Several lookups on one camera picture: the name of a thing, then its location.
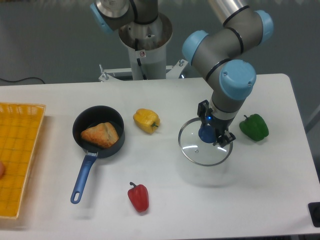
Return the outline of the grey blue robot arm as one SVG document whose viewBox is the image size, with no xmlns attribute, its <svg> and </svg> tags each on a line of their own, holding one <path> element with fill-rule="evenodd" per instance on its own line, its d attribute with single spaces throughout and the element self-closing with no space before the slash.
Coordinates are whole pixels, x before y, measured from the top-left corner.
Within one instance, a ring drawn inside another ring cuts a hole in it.
<svg viewBox="0 0 320 240">
<path fill-rule="evenodd" d="M 223 29 L 214 35 L 195 31 L 183 43 L 182 54 L 213 90 L 211 99 L 198 105 L 197 115 L 202 128 L 210 126 L 212 144 L 224 147 L 235 139 L 229 126 L 257 77 L 239 56 L 268 40 L 274 23 L 244 0 L 212 0 L 210 5 Z M 134 80 L 166 76 L 166 45 L 173 27 L 156 0 L 95 0 L 90 9 L 105 33 L 118 32 Z"/>
</svg>

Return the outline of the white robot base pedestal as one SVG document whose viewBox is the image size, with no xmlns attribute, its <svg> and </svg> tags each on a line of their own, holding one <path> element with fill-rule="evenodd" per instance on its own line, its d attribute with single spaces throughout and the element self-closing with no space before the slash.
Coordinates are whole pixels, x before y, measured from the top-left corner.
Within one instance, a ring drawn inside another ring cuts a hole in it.
<svg viewBox="0 0 320 240">
<path fill-rule="evenodd" d="M 169 18 L 159 13 L 155 21 L 149 24 L 130 22 L 119 28 L 119 39 L 127 48 L 130 69 L 100 68 L 99 80 L 119 80 L 120 77 L 132 77 L 133 80 L 178 79 L 188 65 L 185 59 L 179 59 L 175 65 L 167 65 L 167 45 L 173 35 Z"/>
</svg>

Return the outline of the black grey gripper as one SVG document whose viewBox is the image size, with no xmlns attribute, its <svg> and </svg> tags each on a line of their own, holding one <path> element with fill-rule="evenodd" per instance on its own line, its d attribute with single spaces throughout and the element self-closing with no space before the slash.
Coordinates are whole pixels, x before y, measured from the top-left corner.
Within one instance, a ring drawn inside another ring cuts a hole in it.
<svg viewBox="0 0 320 240">
<path fill-rule="evenodd" d="M 216 136 L 216 140 L 213 142 L 214 146 L 225 147 L 236 139 L 235 135 L 228 131 L 236 114 L 236 112 L 227 113 L 217 108 L 209 108 L 208 100 L 203 100 L 197 107 L 197 116 L 201 120 L 206 120 L 214 128 Z"/>
</svg>

